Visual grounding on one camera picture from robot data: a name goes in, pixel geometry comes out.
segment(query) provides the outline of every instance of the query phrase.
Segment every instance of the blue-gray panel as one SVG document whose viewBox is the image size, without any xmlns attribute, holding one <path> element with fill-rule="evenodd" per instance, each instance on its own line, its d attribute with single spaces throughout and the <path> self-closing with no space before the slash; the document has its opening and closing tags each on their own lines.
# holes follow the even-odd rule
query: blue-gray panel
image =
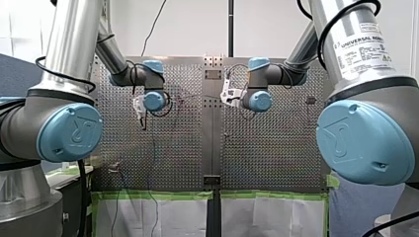
<svg viewBox="0 0 419 237">
<path fill-rule="evenodd" d="M 0 97 L 24 97 L 28 89 L 41 81 L 42 71 L 33 63 L 0 54 Z M 61 164 L 42 161 L 45 172 Z"/>
<path fill-rule="evenodd" d="M 404 185 L 357 185 L 335 174 L 339 189 L 330 191 L 330 237 L 362 236 L 377 217 L 392 213 Z"/>
</svg>

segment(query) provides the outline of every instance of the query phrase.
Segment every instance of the blue joint cap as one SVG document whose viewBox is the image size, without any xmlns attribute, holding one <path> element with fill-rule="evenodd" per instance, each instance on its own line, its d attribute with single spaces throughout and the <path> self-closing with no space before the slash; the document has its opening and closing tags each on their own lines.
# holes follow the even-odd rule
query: blue joint cap
<svg viewBox="0 0 419 237">
<path fill-rule="evenodd" d="M 86 158 L 102 138 L 99 112 L 83 103 L 67 105 L 43 124 L 37 150 L 43 160 L 72 162 Z"/>
<path fill-rule="evenodd" d="M 397 185 L 413 173 L 409 138 L 395 120 L 367 103 L 333 103 L 320 115 L 316 137 L 326 163 L 351 182 Z"/>
<path fill-rule="evenodd" d="M 258 91 L 249 99 L 249 109 L 253 112 L 266 112 L 271 106 L 272 97 L 266 91 Z"/>
<path fill-rule="evenodd" d="M 144 66 L 150 68 L 150 70 L 157 72 L 159 74 L 163 74 L 163 63 L 159 60 L 145 60 L 142 62 Z"/>
<path fill-rule="evenodd" d="M 155 91 L 148 92 L 144 97 L 144 106 L 151 112 L 161 111 L 165 106 L 164 95 Z"/>
<path fill-rule="evenodd" d="M 249 60 L 249 71 L 254 71 L 259 68 L 268 66 L 271 64 L 271 61 L 268 57 L 253 57 Z"/>
</svg>

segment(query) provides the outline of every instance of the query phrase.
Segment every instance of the black hose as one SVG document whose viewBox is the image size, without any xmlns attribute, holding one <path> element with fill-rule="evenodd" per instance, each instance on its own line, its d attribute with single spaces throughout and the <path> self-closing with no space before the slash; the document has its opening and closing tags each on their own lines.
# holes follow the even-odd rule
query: black hose
<svg viewBox="0 0 419 237">
<path fill-rule="evenodd" d="M 398 223 L 401 223 L 401 222 L 404 222 L 404 221 L 407 221 L 407 220 L 411 220 L 411 219 L 416 218 L 416 217 L 419 217 L 419 211 L 413 212 L 413 213 L 408 214 L 408 215 L 401 216 L 397 219 L 390 220 L 387 223 L 384 223 L 384 224 L 381 224 L 377 227 L 374 227 L 373 229 L 371 229 L 367 233 L 365 233 L 363 235 L 363 237 L 370 237 L 373 234 L 378 233 L 382 229 L 388 228 L 390 226 L 396 225 Z"/>
<path fill-rule="evenodd" d="M 228 0 L 228 57 L 234 56 L 234 0 Z"/>
<path fill-rule="evenodd" d="M 83 160 L 77 161 L 77 165 L 80 171 L 80 182 L 81 182 L 81 211 L 80 211 L 80 225 L 77 237 L 84 236 L 84 230 L 86 228 L 86 215 L 87 215 L 87 178 L 86 170 L 84 169 Z"/>
</svg>

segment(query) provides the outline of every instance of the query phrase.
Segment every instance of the black strap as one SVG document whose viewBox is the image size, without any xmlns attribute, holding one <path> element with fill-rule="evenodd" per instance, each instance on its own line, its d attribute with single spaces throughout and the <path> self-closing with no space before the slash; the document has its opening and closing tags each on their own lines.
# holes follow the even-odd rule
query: black strap
<svg viewBox="0 0 419 237">
<path fill-rule="evenodd" d="M 9 164 L 1 164 L 0 172 L 24 169 L 24 168 L 36 166 L 40 163 L 41 161 L 39 160 L 30 160 L 30 161 L 20 161 L 20 162 L 9 163 Z"/>
<path fill-rule="evenodd" d="M 108 35 L 107 37 L 105 37 L 105 38 L 103 38 L 103 39 L 98 40 L 96 43 L 101 43 L 101 42 L 104 42 L 104 41 L 106 41 L 106 40 L 108 40 L 108 39 L 110 39 L 110 38 L 112 38 L 112 37 L 114 37 L 114 36 L 115 36 L 114 34 L 110 34 L 110 35 Z"/>
<path fill-rule="evenodd" d="M 78 102 L 78 103 L 85 103 L 91 106 L 95 105 L 93 100 L 90 100 L 86 97 L 77 96 L 72 93 L 66 93 L 61 91 L 53 91 L 53 90 L 45 90 L 45 89 L 32 89 L 28 91 L 28 97 L 49 97 L 49 98 L 56 98 L 62 99 L 66 101 Z"/>
<path fill-rule="evenodd" d="M 385 79 L 366 82 L 358 86 L 352 87 L 348 90 L 341 91 L 337 93 L 336 95 L 330 97 L 326 102 L 326 107 L 337 101 L 345 100 L 345 99 L 354 97 L 362 93 L 366 93 L 366 92 L 377 90 L 377 89 L 383 89 L 387 87 L 395 87 L 395 86 L 411 86 L 411 87 L 417 88 L 418 83 L 416 82 L 415 79 L 411 77 L 399 77 L 399 78 L 391 77 L 391 78 L 385 78 Z"/>
</svg>

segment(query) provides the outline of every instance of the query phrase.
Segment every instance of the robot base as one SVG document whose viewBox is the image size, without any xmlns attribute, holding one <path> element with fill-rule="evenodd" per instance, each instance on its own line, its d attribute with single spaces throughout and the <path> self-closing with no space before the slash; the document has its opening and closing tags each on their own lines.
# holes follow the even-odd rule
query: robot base
<svg viewBox="0 0 419 237">
<path fill-rule="evenodd" d="M 62 216 L 40 165 L 0 172 L 0 236 L 60 237 Z"/>
</svg>

